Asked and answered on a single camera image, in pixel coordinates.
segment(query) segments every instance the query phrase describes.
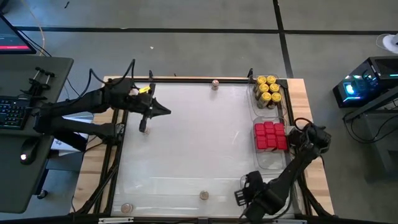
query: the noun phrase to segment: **blue light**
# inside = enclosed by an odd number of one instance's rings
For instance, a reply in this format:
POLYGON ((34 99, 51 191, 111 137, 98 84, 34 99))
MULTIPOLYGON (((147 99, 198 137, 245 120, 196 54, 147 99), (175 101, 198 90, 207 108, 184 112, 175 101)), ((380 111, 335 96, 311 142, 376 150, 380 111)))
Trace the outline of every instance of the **blue light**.
POLYGON ((360 96, 355 96, 355 97, 347 97, 345 100, 343 100, 343 102, 347 101, 347 100, 358 100, 361 99, 360 96))
POLYGON ((354 91, 353 87, 351 86, 351 84, 346 85, 346 91, 350 95, 355 94, 355 91, 354 91))

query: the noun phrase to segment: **gray floor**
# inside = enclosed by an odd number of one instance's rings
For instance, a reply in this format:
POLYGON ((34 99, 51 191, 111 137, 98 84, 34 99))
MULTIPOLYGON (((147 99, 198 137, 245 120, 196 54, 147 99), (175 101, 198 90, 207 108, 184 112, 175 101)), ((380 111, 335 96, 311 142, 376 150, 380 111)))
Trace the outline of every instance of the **gray floor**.
MULTIPOLYGON (((43 26, 276 29, 272 0, 27 1, 43 26)), ((15 26, 36 26, 19 1, 6 17, 15 26)), ((397 30, 395 0, 280 0, 285 29, 397 30)), ((38 32, 26 32, 41 43, 38 32)), ((258 73, 286 77, 279 36, 275 34, 143 34, 46 32, 46 49, 71 57, 70 80, 84 89, 88 69, 101 76, 121 74, 137 58, 136 75, 246 76, 258 73)), ((304 78, 314 121, 332 134, 325 155, 326 176, 335 213, 343 218, 396 222, 398 184, 367 184, 374 165, 370 148, 349 138, 331 89, 369 56, 391 55, 375 45, 376 36, 287 35, 295 78, 304 78)), ((93 82, 90 89, 99 87, 93 82)), ((0 219, 66 214, 77 175, 55 171, 46 186, 52 196, 35 198, 22 215, 0 219), (62 189, 52 187, 64 182, 62 189)))

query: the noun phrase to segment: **yellow cylinder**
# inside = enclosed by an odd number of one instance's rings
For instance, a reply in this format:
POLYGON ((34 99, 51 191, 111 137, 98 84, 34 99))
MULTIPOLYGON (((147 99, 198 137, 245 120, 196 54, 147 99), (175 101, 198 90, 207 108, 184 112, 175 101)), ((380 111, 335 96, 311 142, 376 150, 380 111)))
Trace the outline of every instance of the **yellow cylinder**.
POLYGON ((255 93, 257 93, 257 90, 260 87, 260 85, 264 84, 265 82, 267 82, 267 78, 266 77, 263 77, 263 76, 257 77, 256 85, 254 86, 253 91, 255 93))
POLYGON ((268 85, 271 85, 271 84, 273 84, 273 83, 276 83, 276 77, 273 76, 273 75, 269 75, 269 76, 267 77, 267 84, 268 84, 268 85))
POLYGON ((260 87, 259 87, 259 89, 258 89, 257 92, 256 92, 256 100, 259 100, 260 96, 261 96, 263 93, 268 92, 268 90, 269 90, 269 87, 268 87, 267 84, 265 84, 265 83, 264 83, 264 84, 261 84, 260 87))
POLYGON ((260 109, 263 109, 267 106, 267 104, 271 101, 271 94, 269 92, 265 92, 261 95, 259 98, 259 101, 257 101, 257 107, 260 109))
POLYGON ((269 109, 274 109, 281 100, 282 100, 282 95, 280 95, 280 93, 273 93, 271 95, 271 100, 268 102, 267 107, 269 109))
POLYGON ((279 85, 275 83, 269 85, 269 91, 271 94, 279 92, 279 85))

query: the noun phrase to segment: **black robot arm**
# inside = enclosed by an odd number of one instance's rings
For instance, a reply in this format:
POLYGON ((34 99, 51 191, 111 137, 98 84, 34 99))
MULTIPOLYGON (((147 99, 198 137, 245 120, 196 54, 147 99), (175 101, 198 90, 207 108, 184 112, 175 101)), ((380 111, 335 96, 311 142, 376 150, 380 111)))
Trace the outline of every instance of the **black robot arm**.
POLYGON ((115 124, 88 124, 65 119, 62 116, 84 111, 103 113, 108 108, 128 110, 142 114, 139 130, 144 132, 148 118, 171 113, 159 104, 156 98, 153 98, 155 83, 151 83, 147 91, 136 95, 131 95, 133 86, 132 78, 109 79, 104 87, 88 92, 77 99, 46 103, 35 114, 34 129, 39 133, 53 135, 58 140, 84 151, 86 139, 75 133, 96 135, 104 143, 114 144, 117 141, 115 124))
POLYGON ((281 210, 298 176, 320 154, 327 152, 330 139, 324 127, 311 122, 303 129, 293 129, 288 140, 291 146, 299 150, 278 178, 264 183, 259 171, 250 172, 246 175, 244 188, 235 192, 238 205, 247 205, 243 215, 251 223, 259 223, 265 214, 274 215, 281 210))

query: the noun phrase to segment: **computer mouse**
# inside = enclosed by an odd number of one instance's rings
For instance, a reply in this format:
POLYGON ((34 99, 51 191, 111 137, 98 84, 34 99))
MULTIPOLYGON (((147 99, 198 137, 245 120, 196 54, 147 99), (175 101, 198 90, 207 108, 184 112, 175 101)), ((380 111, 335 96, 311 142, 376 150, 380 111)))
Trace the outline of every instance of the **computer mouse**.
POLYGON ((40 138, 31 137, 26 139, 21 147, 21 164, 29 165, 36 159, 37 146, 40 138))

